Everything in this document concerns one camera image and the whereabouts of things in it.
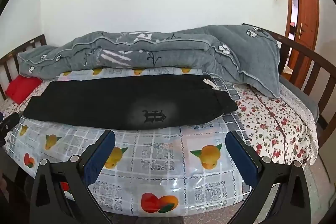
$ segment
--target wooden door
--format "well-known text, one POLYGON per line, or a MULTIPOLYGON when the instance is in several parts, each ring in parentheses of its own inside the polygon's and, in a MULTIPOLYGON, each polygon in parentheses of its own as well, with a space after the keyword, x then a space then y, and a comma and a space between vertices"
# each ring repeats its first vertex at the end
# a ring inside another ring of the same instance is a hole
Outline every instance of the wooden door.
MULTIPOLYGON (((314 50, 319 28, 320 3, 319 0, 299 0, 298 21, 295 34, 295 41, 305 47, 314 50)), ((299 52, 292 51, 288 66, 294 69, 299 52)), ((311 60, 304 58, 295 86, 302 88, 308 74, 311 60)))

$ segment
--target wooden bed frame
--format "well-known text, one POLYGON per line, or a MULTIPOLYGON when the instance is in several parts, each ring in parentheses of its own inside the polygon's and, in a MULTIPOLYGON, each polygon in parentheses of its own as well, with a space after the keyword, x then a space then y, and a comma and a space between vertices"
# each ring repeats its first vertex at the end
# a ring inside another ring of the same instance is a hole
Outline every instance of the wooden bed frame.
MULTIPOLYGON (((7 62, 13 58, 14 59, 14 63, 15 63, 15 67, 16 67, 16 70, 17 70, 17 73, 19 73, 19 62, 17 60, 17 54, 20 53, 20 52, 25 52, 26 49, 27 49, 27 47, 29 47, 29 46, 32 46, 33 48, 35 48, 37 42, 40 42, 41 46, 47 44, 47 42, 45 40, 44 34, 39 35, 38 37, 35 37, 32 40, 27 41, 26 43, 23 43, 22 45, 20 45, 17 48, 13 49, 11 52, 9 52, 8 54, 6 54, 4 57, 2 57, 0 59, 0 66, 4 66, 5 71, 6 71, 6 75, 7 75, 7 79, 8 79, 9 82, 12 81, 12 77, 11 77, 11 74, 9 72, 7 62)), ((1 84, 0 84, 0 93, 2 95, 2 98, 4 100, 6 100, 7 96, 4 93, 1 84)))
MULTIPOLYGON (((325 90, 323 91, 322 97, 319 100, 318 106, 320 109, 320 115, 325 109, 330 96, 335 88, 336 84, 336 67, 330 63, 328 60, 323 58, 321 55, 317 54, 316 52, 308 49, 307 47, 299 44, 298 42, 295 42, 293 40, 290 40, 287 37, 284 37, 280 34, 277 34, 275 32, 263 29, 265 32, 268 32, 272 37, 274 37, 275 40, 281 42, 280 47, 280 63, 278 65, 278 71, 279 74, 281 74, 285 68, 290 48, 293 48, 294 50, 297 50, 299 52, 299 56, 297 58, 297 61, 295 63, 295 67, 293 70, 293 73, 289 79, 289 81, 294 85, 301 68, 301 65, 303 63, 304 58, 309 58, 310 61, 314 62, 313 68, 311 70, 310 76, 308 78, 307 84, 303 90, 303 92, 307 95, 310 95, 311 90, 314 87, 314 84, 316 82, 316 78, 319 75, 320 69, 324 68, 329 74, 329 80, 325 87, 325 90)), ((328 140, 330 135, 334 132, 336 128, 336 112, 330 122, 327 124, 327 126, 324 128, 323 132, 321 133, 319 140, 319 147, 321 148, 322 145, 328 140)))
MULTIPOLYGON (((330 99, 330 96, 331 96, 334 88, 335 88, 336 67, 332 63, 330 63, 328 60, 323 58, 321 55, 319 55, 316 52, 308 49, 307 47, 299 44, 298 42, 290 40, 290 39, 288 39, 288 38, 286 38, 286 37, 284 37, 280 34, 277 34, 275 32, 272 32, 272 31, 269 31, 269 30, 266 30, 266 29, 263 29, 263 30, 268 32, 272 37, 274 37, 274 39, 276 39, 277 41, 282 43, 281 48, 280 48, 280 63, 278 65, 279 74, 281 74, 283 72, 284 68, 285 68, 290 48, 293 48, 293 49, 295 49, 299 52, 299 56, 298 56, 298 59, 296 61, 293 73, 292 73, 292 75, 289 79, 289 81, 292 84, 295 83, 295 81, 296 81, 296 79, 299 75, 300 67, 303 63, 304 58, 307 57, 314 62, 313 68, 312 68, 310 76, 308 78, 308 82, 307 82, 307 84, 306 84, 306 86, 303 90, 303 92, 305 94, 310 95, 310 92, 313 89, 313 86, 315 84, 316 78, 317 78, 317 76, 320 72, 320 68, 324 68, 330 74, 328 83, 327 83, 327 85, 325 87, 325 90, 323 92, 323 95, 322 95, 322 97, 321 97, 321 99, 319 100, 319 103, 318 103, 320 113, 322 113, 323 110, 325 109, 329 99, 330 99)), ((0 59, 0 66, 4 66, 9 82, 12 81, 12 78, 11 78, 11 74, 9 73, 7 61, 9 61, 11 58, 13 58, 14 62, 15 62, 16 70, 17 70, 17 72, 19 72, 19 64, 18 64, 18 60, 17 60, 17 54, 19 52, 26 51, 26 48, 29 47, 29 46, 32 46, 33 48, 35 48, 36 47, 36 45, 35 45, 36 42, 40 42, 41 45, 46 45, 47 44, 46 40, 45 40, 45 36, 42 34, 38 37, 35 37, 32 40, 29 40, 28 42, 22 44, 21 46, 15 48, 13 51, 9 52, 8 54, 6 54, 4 57, 2 57, 0 59)), ((3 91, 3 88, 1 87, 1 84, 0 84, 0 92, 1 92, 2 98, 4 100, 7 99, 7 96, 5 95, 5 93, 3 91)), ((334 116, 332 117, 332 119, 330 120, 329 124, 324 129, 321 136, 319 137, 319 147, 321 147, 326 142, 326 140, 330 137, 330 135, 333 133, 335 128, 336 128, 336 112, 335 112, 334 116)))

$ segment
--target logo print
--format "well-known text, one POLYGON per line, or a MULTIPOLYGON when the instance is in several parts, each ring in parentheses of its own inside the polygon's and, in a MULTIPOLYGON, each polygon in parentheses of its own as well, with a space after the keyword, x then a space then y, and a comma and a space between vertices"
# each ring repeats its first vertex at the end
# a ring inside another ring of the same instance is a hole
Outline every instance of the logo print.
POLYGON ((142 112, 144 112, 144 116, 146 117, 145 122, 151 122, 153 123, 155 122, 163 122, 165 120, 165 118, 167 118, 167 116, 165 114, 162 113, 162 111, 157 111, 157 110, 153 110, 153 112, 148 112, 147 110, 143 110, 142 112))

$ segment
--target blue pad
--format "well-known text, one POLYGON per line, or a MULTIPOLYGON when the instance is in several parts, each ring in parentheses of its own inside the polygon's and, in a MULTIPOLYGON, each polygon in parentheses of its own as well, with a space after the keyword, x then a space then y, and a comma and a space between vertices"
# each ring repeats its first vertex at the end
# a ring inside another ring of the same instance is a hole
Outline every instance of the blue pad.
POLYGON ((116 137, 114 132, 110 131, 83 168, 84 175, 82 177, 82 181, 84 185, 88 186, 96 182, 98 175, 103 169, 104 164, 110 156, 115 144, 116 137))
POLYGON ((256 187, 259 180, 258 168, 231 131, 225 137, 225 146, 244 182, 256 187))

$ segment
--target orange fruit print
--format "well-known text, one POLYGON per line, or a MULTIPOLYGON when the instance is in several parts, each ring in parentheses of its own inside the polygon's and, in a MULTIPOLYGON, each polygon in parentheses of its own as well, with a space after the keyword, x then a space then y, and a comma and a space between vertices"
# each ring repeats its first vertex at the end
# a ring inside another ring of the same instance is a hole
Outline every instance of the orange fruit print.
POLYGON ((179 200, 173 195, 157 198, 152 193, 144 193, 141 197, 141 208, 147 213, 167 213, 178 204, 179 200))

